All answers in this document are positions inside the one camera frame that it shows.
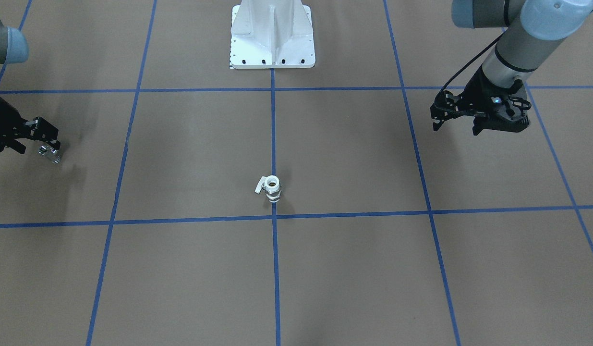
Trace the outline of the white pedestal column base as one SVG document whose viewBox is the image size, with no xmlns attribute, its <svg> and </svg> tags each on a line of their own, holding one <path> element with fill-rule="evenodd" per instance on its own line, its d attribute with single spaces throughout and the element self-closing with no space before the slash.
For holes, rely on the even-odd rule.
<svg viewBox="0 0 593 346">
<path fill-rule="evenodd" d="M 229 67 L 304 69 L 316 64 L 312 10 L 300 0 L 242 0 L 232 7 Z"/>
</svg>

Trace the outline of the white PPR valve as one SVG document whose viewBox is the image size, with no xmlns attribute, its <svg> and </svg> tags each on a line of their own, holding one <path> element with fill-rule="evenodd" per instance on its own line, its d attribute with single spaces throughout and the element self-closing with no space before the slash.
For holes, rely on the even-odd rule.
<svg viewBox="0 0 593 346">
<path fill-rule="evenodd" d="M 281 181 L 275 175 L 262 176 L 257 182 L 254 192 L 256 194 L 264 192 L 269 202 L 277 203 L 282 193 Z"/>
</svg>

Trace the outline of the small metal pipe fitting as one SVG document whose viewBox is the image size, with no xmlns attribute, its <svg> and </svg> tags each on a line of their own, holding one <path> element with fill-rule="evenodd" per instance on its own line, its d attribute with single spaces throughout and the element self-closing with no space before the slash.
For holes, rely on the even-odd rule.
<svg viewBox="0 0 593 346">
<path fill-rule="evenodd" d="M 60 150 L 49 145 L 43 144 L 38 148 L 38 153 L 41 156 L 46 157 L 54 164 L 59 164 L 61 161 L 61 153 Z"/>
</svg>

